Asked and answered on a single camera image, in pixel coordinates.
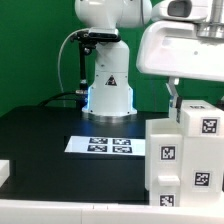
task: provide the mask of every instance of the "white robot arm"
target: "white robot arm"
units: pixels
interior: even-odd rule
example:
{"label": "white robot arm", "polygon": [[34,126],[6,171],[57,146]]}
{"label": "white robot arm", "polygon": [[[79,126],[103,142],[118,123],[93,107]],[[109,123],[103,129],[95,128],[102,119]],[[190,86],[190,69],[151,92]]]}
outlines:
{"label": "white robot arm", "polygon": [[139,27],[150,20],[149,0],[76,0],[78,18],[88,27]]}
{"label": "white robot arm", "polygon": [[117,27],[142,26],[150,19],[149,0],[76,0],[78,18],[97,41],[95,80],[89,87],[84,117],[97,121],[120,122],[133,118],[133,90],[128,85],[129,48],[123,42],[106,41],[118,33]]}

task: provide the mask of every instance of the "stacked white boxes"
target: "stacked white boxes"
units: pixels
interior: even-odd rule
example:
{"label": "stacked white boxes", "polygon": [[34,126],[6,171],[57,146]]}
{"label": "stacked white boxes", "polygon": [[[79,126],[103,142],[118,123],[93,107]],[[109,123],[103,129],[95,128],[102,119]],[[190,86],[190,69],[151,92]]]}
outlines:
{"label": "stacked white boxes", "polygon": [[218,203],[224,171],[224,111],[205,101],[183,101],[178,114],[171,111],[170,118],[148,120],[145,163],[150,205]]}

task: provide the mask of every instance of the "white robot head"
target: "white robot head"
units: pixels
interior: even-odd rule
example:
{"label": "white robot head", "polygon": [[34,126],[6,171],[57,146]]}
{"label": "white robot head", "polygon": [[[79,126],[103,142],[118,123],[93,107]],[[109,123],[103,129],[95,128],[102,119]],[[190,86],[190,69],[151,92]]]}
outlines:
{"label": "white robot head", "polygon": [[139,27],[150,20],[149,0],[76,0],[78,18],[88,27]]}

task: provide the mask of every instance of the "black tabletop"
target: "black tabletop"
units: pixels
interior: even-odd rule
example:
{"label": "black tabletop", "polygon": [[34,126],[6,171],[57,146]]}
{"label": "black tabletop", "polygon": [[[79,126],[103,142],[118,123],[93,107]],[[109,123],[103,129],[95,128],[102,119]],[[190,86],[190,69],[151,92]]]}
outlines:
{"label": "black tabletop", "polygon": [[65,153],[70,136],[145,138],[146,119],[102,124],[73,108],[18,107],[0,118],[0,159],[10,160],[2,199],[101,203],[146,202],[144,156]]}

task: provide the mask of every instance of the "green backdrop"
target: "green backdrop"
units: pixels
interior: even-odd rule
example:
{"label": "green backdrop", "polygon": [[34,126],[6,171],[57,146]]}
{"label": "green backdrop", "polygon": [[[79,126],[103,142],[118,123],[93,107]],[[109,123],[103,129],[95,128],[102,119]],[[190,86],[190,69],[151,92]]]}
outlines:
{"label": "green backdrop", "polygon": [[[0,0],[0,115],[16,106],[36,105],[60,92],[60,46],[71,32],[83,27],[75,15],[74,0]],[[139,111],[167,111],[167,78],[140,74],[135,66],[143,31],[120,30],[131,51],[129,84],[134,89],[134,104]],[[87,72],[91,83],[94,54],[87,58]],[[78,88],[77,43],[65,46],[61,73],[66,91]],[[224,95],[223,83],[208,81],[182,79],[178,90],[185,99],[205,99],[213,104]]]}

